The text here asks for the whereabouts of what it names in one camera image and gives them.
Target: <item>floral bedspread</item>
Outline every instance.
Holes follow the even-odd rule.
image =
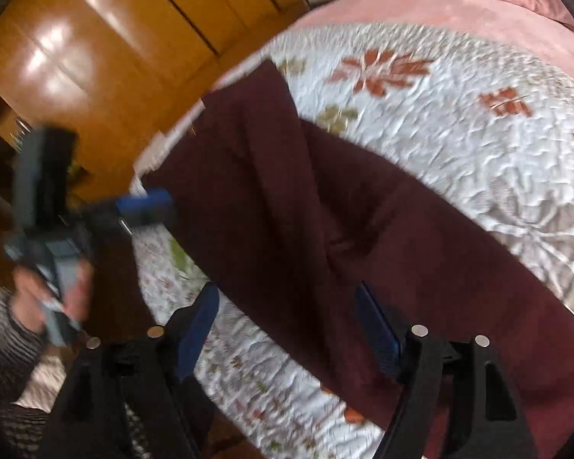
[[[507,246],[574,313],[574,81],[510,46],[408,24],[283,33],[222,80],[270,57],[300,116],[386,157]],[[161,164],[201,102],[141,155]],[[139,180],[133,191],[142,191]],[[145,301],[159,322],[206,278],[168,232],[137,233]],[[196,368],[208,395],[268,457],[372,457],[357,422],[227,298]]]

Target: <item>wooden furniture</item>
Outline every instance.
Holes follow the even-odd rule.
[[[80,134],[84,199],[127,191],[132,162],[303,0],[12,0],[0,16],[0,135],[15,119]]]

